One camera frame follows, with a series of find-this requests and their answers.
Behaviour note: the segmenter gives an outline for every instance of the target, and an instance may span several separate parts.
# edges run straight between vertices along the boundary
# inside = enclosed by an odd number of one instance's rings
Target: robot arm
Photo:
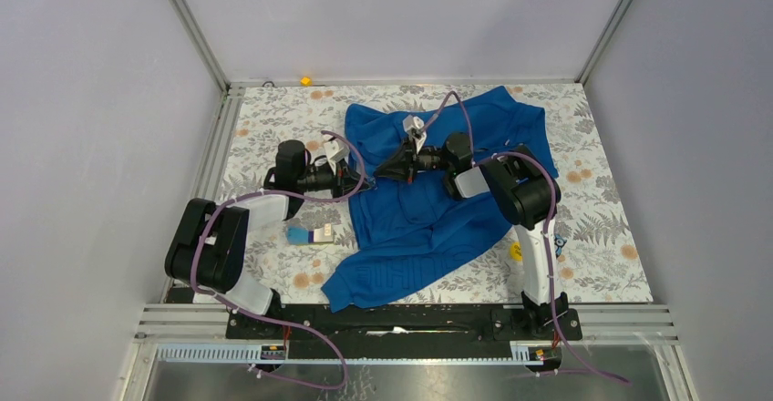
[[[526,146],[520,145],[516,152],[533,155]],[[561,191],[555,180],[556,202],[561,200]],[[542,235],[544,222],[551,206],[551,192],[548,181],[528,161],[512,156],[491,159],[480,166],[460,173],[454,179],[456,192],[462,198],[470,198],[489,192],[497,202],[502,215],[512,223],[518,235],[523,256],[524,284],[521,298],[523,306],[530,313],[535,328],[549,324],[551,317],[551,296],[548,262],[552,271],[558,272],[555,256],[555,219],[548,223],[550,254]],[[559,283],[554,284],[556,312],[566,313],[569,300]]]
[[[427,134],[422,131],[424,123],[412,116],[403,121],[407,136],[398,150],[374,172],[375,176],[402,180],[411,183],[420,171],[444,170],[443,185],[448,194],[456,200],[491,192],[500,212],[512,223],[518,235],[523,255],[525,281],[521,294],[523,305],[529,311],[535,328],[551,321],[550,281],[547,249],[542,230],[551,206],[551,192],[548,181],[532,164],[512,156],[491,159],[473,167],[469,136],[455,132],[446,138],[442,149],[425,147]],[[520,145],[516,152],[532,158],[526,146]],[[555,180],[556,202],[561,192]],[[555,254],[555,220],[548,223],[548,240],[551,254]],[[556,270],[555,257],[551,257],[552,270]],[[568,309],[568,298],[555,284],[556,310],[561,315]]]
[[[327,160],[316,165],[308,162],[311,154],[301,141],[280,143],[276,166],[269,170],[263,186],[298,194],[330,190],[334,197],[353,190],[360,176],[346,165],[348,147],[337,139],[325,139],[324,145]],[[370,184],[364,182],[360,190],[369,188]],[[268,223],[291,219],[303,203],[303,199],[267,194],[226,207],[204,243],[196,274],[197,283],[224,295],[241,308],[265,314],[273,292],[243,269],[247,234]],[[188,202],[164,263],[169,277],[188,282],[199,238],[216,208],[211,200],[193,199]]]

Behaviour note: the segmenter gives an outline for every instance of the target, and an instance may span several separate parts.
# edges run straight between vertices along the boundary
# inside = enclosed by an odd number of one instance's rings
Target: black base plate
[[[288,304],[282,308],[273,304],[267,315],[312,326],[327,335],[347,359],[511,358],[510,341],[550,344],[554,336],[552,324],[538,332],[532,331],[523,308],[510,307],[501,304],[392,304],[370,309],[350,306],[333,314],[327,305]],[[575,310],[570,309],[559,322],[568,340],[582,339]],[[395,327],[413,333],[393,334]],[[281,343],[283,328],[231,314],[226,338]],[[289,342],[288,358],[335,358],[327,344],[306,331],[293,329]]]

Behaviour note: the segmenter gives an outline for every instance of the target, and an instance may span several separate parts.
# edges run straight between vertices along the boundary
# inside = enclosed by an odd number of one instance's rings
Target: floral mat
[[[253,87],[246,90],[219,190],[219,201],[255,191],[273,166],[276,146],[299,139],[321,155],[321,129],[343,133],[349,104],[384,112],[434,110],[451,89],[471,98],[494,86]],[[548,141],[560,172],[562,201],[556,232],[566,240],[559,281],[573,302],[651,302],[623,205],[582,86],[507,86],[519,102],[545,108]],[[331,222],[333,244],[292,246],[288,225],[307,229]],[[509,232],[476,260],[398,303],[515,303],[520,301],[522,263],[510,256],[517,241]],[[285,303],[327,303],[322,284],[357,245],[348,205],[307,202],[294,219],[250,235],[250,274],[276,289]]]

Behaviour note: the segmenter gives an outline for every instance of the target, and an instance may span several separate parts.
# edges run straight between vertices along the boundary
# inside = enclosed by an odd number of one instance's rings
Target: leaf pattern
[[[247,88],[217,201],[258,190],[265,172],[273,166],[280,141],[299,139],[314,157],[323,154],[319,131],[343,133],[344,114],[352,103],[384,112],[433,110],[451,89],[471,98],[493,87]],[[582,86],[510,85],[507,89],[519,102],[545,108],[548,141],[562,191],[556,232],[568,240],[559,258],[559,281],[570,299],[585,303],[652,301]],[[329,197],[324,192],[314,195]],[[333,244],[291,246],[284,237],[288,225],[312,229],[328,222],[333,223]],[[510,257],[510,246],[517,240],[510,231],[477,259],[398,302],[518,302],[523,266]],[[276,289],[283,302],[326,303],[320,287],[338,263],[356,251],[348,205],[307,202],[293,220],[249,235],[246,269]]]

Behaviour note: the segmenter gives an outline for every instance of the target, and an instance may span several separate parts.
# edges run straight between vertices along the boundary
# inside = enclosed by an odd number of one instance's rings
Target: black motor
[[[284,190],[304,194],[308,191],[330,190],[334,198],[340,198],[355,189],[360,180],[360,174],[340,159],[333,165],[327,157],[311,159],[311,152],[297,139],[288,139],[279,143],[276,151],[276,166],[266,173],[263,187],[270,190]],[[363,181],[360,190],[368,190],[371,186]],[[287,217],[291,219],[304,204],[303,199],[290,198]]]
[[[416,150],[416,143],[408,136],[391,157],[382,162],[373,172],[378,178],[389,178],[412,183],[420,171],[444,170],[443,186],[456,200],[461,195],[453,184],[454,178],[461,172],[472,168],[472,150],[469,147],[469,135],[454,132],[446,138],[442,149],[425,146]]]

